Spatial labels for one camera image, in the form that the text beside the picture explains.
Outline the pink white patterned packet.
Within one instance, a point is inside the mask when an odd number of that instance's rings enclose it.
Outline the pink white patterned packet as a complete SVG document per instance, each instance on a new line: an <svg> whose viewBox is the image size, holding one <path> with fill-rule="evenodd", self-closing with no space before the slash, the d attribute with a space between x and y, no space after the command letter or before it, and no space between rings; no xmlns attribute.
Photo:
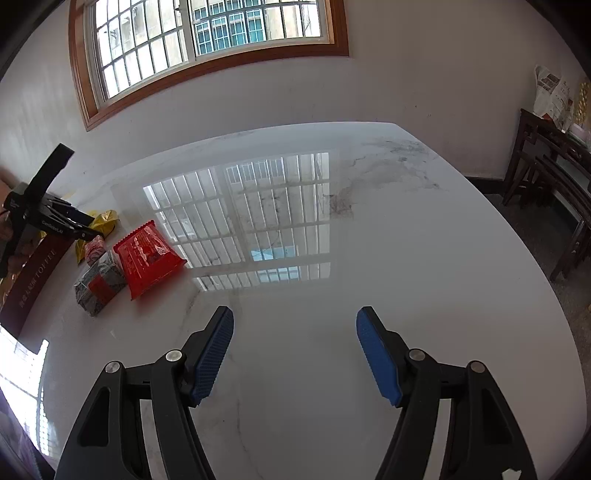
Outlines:
<svg viewBox="0 0 591 480"><path fill-rule="evenodd" d="M84 259L88 266L95 264L105 252L105 241L100 235L84 244Z"/></svg>

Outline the yellow snack bag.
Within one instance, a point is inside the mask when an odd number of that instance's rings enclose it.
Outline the yellow snack bag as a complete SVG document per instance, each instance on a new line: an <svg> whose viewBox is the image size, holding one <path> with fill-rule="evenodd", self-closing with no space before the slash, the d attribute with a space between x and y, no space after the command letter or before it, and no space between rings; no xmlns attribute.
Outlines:
<svg viewBox="0 0 591 480"><path fill-rule="evenodd" d="M100 235L103 237L106 245L106 239L114 232L117 222L119 221L119 215L117 211L113 209L107 209L104 211L82 210L82 213L90 218L90 221L84 220L82 225L92 230L92 233L88 239L76 239L74 242L74 253L77 265L86 262L84 259L84 244L93 240L97 235Z"/></svg>

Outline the dark grey snack packet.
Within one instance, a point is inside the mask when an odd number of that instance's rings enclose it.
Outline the dark grey snack packet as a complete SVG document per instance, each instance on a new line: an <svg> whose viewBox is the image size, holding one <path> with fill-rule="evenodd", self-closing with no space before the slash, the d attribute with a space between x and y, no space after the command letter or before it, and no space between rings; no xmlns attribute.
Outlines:
<svg viewBox="0 0 591 480"><path fill-rule="evenodd" d="M126 285L118 256L108 250L75 283L75 299L88 315L96 317Z"/></svg>

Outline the red snack packet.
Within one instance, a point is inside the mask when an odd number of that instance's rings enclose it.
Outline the red snack packet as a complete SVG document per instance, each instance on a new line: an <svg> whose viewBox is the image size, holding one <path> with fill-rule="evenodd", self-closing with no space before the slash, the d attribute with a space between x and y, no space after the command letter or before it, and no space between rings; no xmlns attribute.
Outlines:
<svg viewBox="0 0 591 480"><path fill-rule="evenodd" d="M154 220L142 224L113 246L135 300L183 270L187 260L171 248Z"/></svg>

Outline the red gold tin box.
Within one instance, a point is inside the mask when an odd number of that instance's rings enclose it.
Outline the red gold tin box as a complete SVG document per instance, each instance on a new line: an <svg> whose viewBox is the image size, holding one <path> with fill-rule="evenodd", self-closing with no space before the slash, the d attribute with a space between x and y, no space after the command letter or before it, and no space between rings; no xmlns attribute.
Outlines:
<svg viewBox="0 0 591 480"><path fill-rule="evenodd" d="M4 279L1 287L1 326L18 338L44 285L73 245L73 239L46 235L20 273Z"/></svg>

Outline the wooden framed window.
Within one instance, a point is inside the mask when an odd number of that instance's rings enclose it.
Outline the wooden framed window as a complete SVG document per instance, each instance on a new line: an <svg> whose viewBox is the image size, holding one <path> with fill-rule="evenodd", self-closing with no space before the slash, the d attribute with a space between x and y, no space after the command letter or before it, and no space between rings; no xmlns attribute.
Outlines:
<svg viewBox="0 0 591 480"><path fill-rule="evenodd" d="M342 1L71 1L86 130L185 81L253 63L349 55Z"/></svg>

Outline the dark wooden side table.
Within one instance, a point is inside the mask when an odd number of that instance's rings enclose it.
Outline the dark wooden side table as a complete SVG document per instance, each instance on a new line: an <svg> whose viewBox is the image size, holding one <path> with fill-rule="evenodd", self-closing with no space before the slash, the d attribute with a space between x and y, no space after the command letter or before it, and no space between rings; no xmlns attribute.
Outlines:
<svg viewBox="0 0 591 480"><path fill-rule="evenodd" d="M546 194L563 199L575 212L574 232L550 273L566 278L590 256L590 152L553 121L523 109L503 182L503 204L522 204Z"/></svg>

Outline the papers on side table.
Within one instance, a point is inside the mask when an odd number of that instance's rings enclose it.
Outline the papers on side table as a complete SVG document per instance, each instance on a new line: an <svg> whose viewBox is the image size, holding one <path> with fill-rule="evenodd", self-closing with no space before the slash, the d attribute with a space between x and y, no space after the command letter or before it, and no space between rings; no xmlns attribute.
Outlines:
<svg viewBox="0 0 591 480"><path fill-rule="evenodd" d="M547 67L535 67L536 95L533 112L551 121L560 131L590 145L590 79L572 87L565 77Z"/></svg>

